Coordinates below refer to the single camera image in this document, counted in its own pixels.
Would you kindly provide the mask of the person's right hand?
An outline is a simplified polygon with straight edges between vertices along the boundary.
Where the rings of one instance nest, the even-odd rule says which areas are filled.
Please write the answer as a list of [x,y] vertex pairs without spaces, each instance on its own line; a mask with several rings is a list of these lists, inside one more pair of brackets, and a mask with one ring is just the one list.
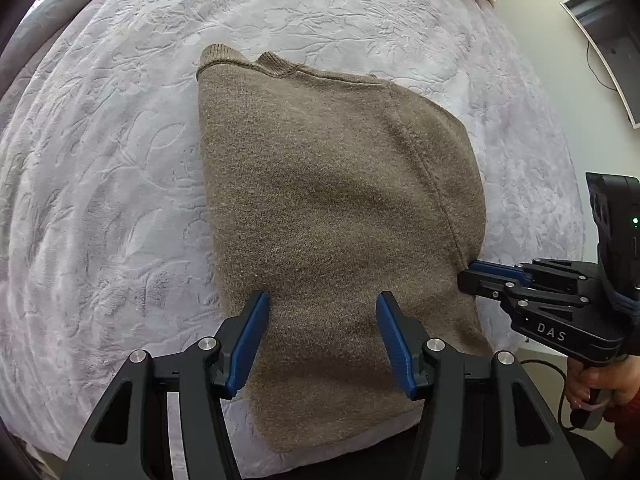
[[638,356],[628,356],[604,367],[585,367],[572,358],[567,359],[565,396],[574,410],[585,410],[591,389],[610,390],[610,407],[605,418],[617,426],[639,430],[640,372]]

